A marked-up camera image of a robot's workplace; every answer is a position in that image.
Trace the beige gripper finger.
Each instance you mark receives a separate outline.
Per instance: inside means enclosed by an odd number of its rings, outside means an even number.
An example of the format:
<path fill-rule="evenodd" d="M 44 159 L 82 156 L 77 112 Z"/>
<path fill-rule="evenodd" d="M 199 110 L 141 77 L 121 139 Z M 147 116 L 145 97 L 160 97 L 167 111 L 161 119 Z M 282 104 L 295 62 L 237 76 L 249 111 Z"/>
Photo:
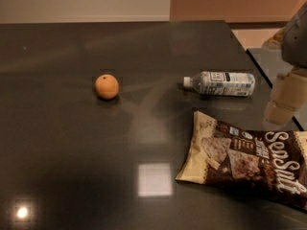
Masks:
<path fill-rule="evenodd" d="M 293 68 L 288 74 L 278 74 L 271 98 L 265 108 L 263 127 L 280 129 L 288 124 L 307 103 L 307 69 Z"/>

